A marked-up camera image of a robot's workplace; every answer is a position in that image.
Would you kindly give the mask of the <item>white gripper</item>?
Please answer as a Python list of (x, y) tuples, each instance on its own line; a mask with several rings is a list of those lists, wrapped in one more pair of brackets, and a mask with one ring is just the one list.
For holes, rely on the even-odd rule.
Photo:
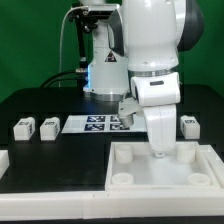
[(131, 92), (144, 113), (150, 148), (157, 158), (162, 158), (176, 145), (179, 74), (134, 76), (131, 78)]

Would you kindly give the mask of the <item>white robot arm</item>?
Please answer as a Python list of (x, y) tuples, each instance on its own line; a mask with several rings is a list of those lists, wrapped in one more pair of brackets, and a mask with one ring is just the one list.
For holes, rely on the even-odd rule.
[(192, 49), (204, 31), (197, 0), (80, 0), (93, 31), (93, 60), (84, 95), (119, 103), (125, 127), (145, 117), (157, 157), (175, 148), (180, 102), (178, 54)]

